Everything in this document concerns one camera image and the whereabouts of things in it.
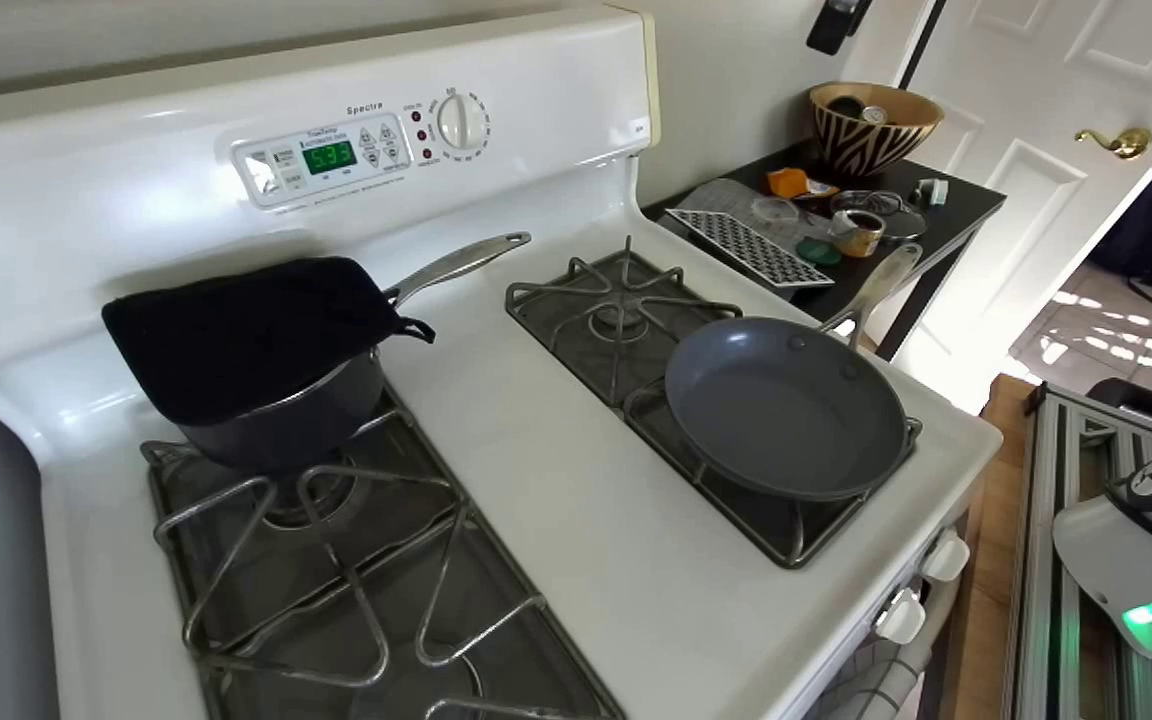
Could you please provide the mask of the white timer dial knob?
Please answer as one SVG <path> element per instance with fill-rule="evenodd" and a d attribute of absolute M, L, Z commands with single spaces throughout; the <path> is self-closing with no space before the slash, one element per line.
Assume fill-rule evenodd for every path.
<path fill-rule="evenodd" d="M 435 111 L 435 128 L 450 151 L 475 152 L 488 137 L 488 114 L 475 94 L 449 94 Z"/>

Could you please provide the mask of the white stove knob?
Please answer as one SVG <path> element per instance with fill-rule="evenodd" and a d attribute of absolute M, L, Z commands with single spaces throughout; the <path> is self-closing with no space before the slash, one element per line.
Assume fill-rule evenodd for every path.
<path fill-rule="evenodd" d="M 960 537 L 956 528 L 948 526 L 942 529 L 929 547 L 919 564 L 919 573 L 932 582 L 952 583 L 963 574 L 970 558 L 972 548 Z"/>
<path fill-rule="evenodd" d="M 879 612 L 873 632 L 893 644 L 910 644 L 925 624 L 927 611 L 914 588 L 902 588 Z"/>

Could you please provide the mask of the zebra pattern wooden bowl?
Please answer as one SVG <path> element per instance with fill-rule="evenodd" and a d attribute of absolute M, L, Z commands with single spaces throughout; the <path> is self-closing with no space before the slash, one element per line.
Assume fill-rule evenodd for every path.
<path fill-rule="evenodd" d="M 808 92 L 814 143 L 838 176 L 867 177 L 911 154 L 945 120 L 945 109 L 904 88 L 867 82 L 827 82 Z M 861 120 L 865 105 L 887 111 L 886 126 Z"/>

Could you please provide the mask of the glass pot lid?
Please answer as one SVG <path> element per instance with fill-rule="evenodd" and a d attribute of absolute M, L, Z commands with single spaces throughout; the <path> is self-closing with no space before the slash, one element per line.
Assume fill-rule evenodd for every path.
<path fill-rule="evenodd" d="M 884 242 L 908 242 L 919 240 L 929 229 L 927 219 L 920 211 L 895 192 L 847 190 L 838 192 L 829 200 L 831 211 L 867 211 L 882 219 Z"/>

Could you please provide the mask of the clear plastic bag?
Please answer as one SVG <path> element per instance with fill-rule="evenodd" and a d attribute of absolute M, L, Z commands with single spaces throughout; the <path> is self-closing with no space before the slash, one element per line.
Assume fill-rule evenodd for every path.
<path fill-rule="evenodd" d="M 676 209 L 718 211 L 745 223 L 776 245 L 791 249 L 806 238 L 805 217 L 791 200 L 750 190 L 733 179 L 713 179 L 677 202 Z"/>

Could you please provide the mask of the black side table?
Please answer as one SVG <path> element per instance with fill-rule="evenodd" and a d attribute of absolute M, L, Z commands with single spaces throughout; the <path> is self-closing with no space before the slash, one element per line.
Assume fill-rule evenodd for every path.
<path fill-rule="evenodd" d="M 819 158 L 819 149 L 813 138 L 794 142 L 772 154 L 742 165 L 723 174 L 722 177 L 732 179 L 733 182 L 745 185 L 751 191 L 763 192 L 768 190 L 765 174 L 782 167 L 803 168 L 808 170 L 810 177 L 823 181 L 833 179 Z M 941 287 L 946 278 L 952 274 L 952 270 L 955 270 L 960 256 L 967 247 L 970 247 L 983 223 L 987 223 L 987 220 L 996 214 L 996 210 L 1005 205 L 1005 194 L 988 190 L 965 179 L 948 176 L 909 159 L 890 165 L 878 176 L 861 179 L 855 187 L 859 190 L 890 191 L 908 197 L 914 191 L 916 182 L 923 179 L 947 181 L 948 197 L 945 205 L 931 209 L 924 214 L 929 228 L 916 240 L 923 247 L 922 260 L 909 275 L 905 286 L 901 287 L 901 291 L 909 291 L 908 297 L 900 300 L 897 293 L 890 296 L 896 304 L 896 314 L 890 327 L 884 333 L 882 340 L 877 342 L 877 354 L 882 361 L 893 361 L 910 334 L 919 327 L 929 306 L 942 295 Z M 776 290 L 776 295 L 805 314 L 813 316 L 814 319 L 827 319 L 846 305 L 851 291 L 859 290 L 864 279 L 887 253 L 888 250 L 882 249 L 876 252 L 873 258 L 849 259 L 835 268 L 826 270 L 826 274 L 835 279 L 835 283 L 829 287 L 804 291 Z"/>

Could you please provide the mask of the black and white patterned tray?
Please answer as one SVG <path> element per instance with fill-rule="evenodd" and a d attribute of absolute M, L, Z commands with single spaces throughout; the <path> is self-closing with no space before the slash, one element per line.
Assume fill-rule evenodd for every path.
<path fill-rule="evenodd" d="M 666 213 L 689 232 L 707 241 L 710 247 L 714 247 L 727 259 L 776 290 L 835 285 L 833 279 L 814 270 L 812 264 L 778 247 L 723 211 L 667 209 Z"/>

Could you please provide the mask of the white panel door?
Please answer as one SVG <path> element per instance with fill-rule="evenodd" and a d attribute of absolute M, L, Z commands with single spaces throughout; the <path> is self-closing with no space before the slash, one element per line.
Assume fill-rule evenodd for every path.
<path fill-rule="evenodd" d="M 1152 0 L 873 0 L 846 78 L 893 79 L 945 119 L 914 160 L 1005 194 L 896 355 L 968 414 L 1011 342 L 1152 179 L 1079 129 L 1152 132 Z"/>

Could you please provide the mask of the stove burner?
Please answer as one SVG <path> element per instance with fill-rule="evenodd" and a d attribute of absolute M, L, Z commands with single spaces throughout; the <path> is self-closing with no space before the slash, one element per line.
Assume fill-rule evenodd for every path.
<path fill-rule="evenodd" d="M 362 478 L 355 462 L 348 458 L 275 473 L 275 497 L 268 511 L 262 515 L 262 524 L 280 532 L 306 530 L 311 526 L 310 511 L 306 511 L 300 497 L 300 479 L 305 473 L 310 473 L 306 493 L 311 505 L 319 520 L 332 528 L 351 523 L 353 516 L 361 511 L 362 505 L 371 495 L 372 482 Z"/>
<path fill-rule="evenodd" d="M 602 302 L 591 309 L 588 328 L 602 342 L 634 343 L 645 336 L 649 323 L 639 301 Z"/>

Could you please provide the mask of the grey frying pan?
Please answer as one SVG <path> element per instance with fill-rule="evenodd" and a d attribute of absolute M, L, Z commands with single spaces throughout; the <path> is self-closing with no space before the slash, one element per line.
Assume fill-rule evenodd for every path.
<path fill-rule="evenodd" d="M 704 325 L 669 356 L 664 392 L 696 455 L 723 478 L 765 495 L 826 502 L 881 486 L 914 452 L 922 424 L 858 334 L 905 281 L 922 249 L 887 255 L 826 323 L 738 316 Z"/>

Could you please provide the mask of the white gas stove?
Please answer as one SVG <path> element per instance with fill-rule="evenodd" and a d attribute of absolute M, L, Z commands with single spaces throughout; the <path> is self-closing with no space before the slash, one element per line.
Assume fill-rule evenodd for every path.
<path fill-rule="evenodd" d="M 141 445 L 185 442 L 101 318 L 132 293 L 303 258 L 380 290 L 509 232 L 525 247 L 417 291 L 433 342 L 378 344 L 415 416 L 628 720 L 804 717 L 919 564 L 1001 434 L 861 351 L 916 447 L 797 568 L 755 546 L 506 310 L 631 249 L 702 300 L 819 325 L 652 222 L 654 31 L 617 6 L 486 20 L 0 94 L 0 720 L 206 720 Z M 450 151 L 449 94 L 488 137 Z"/>

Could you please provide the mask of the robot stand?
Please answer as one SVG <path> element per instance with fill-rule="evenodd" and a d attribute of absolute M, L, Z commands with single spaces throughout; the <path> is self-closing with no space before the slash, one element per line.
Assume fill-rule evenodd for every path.
<path fill-rule="evenodd" d="M 1043 382 L 1024 414 L 1001 715 L 1152 720 L 1152 535 L 1101 497 L 1152 461 L 1152 389 Z"/>

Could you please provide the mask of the checked dish towel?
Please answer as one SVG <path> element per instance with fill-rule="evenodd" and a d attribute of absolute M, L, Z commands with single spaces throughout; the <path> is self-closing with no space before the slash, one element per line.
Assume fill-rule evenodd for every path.
<path fill-rule="evenodd" d="M 916 720 L 932 641 L 896 644 L 869 635 L 804 720 Z"/>

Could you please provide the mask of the black pot holder cloth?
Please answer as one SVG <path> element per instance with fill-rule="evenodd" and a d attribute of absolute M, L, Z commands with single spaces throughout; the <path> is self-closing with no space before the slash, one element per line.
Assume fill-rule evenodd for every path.
<path fill-rule="evenodd" d="M 211 425 L 291 397 L 396 334 L 433 342 L 394 301 L 356 260 L 332 256 L 132 293 L 101 318 L 156 410 Z"/>

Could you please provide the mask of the wide grey burner grate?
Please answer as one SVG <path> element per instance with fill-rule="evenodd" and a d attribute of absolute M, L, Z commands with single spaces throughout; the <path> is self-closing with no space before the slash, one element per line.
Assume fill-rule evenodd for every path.
<path fill-rule="evenodd" d="M 262 524 L 275 473 L 141 445 L 206 720 L 628 720 L 415 416 L 385 391 L 347 526 Z"/>

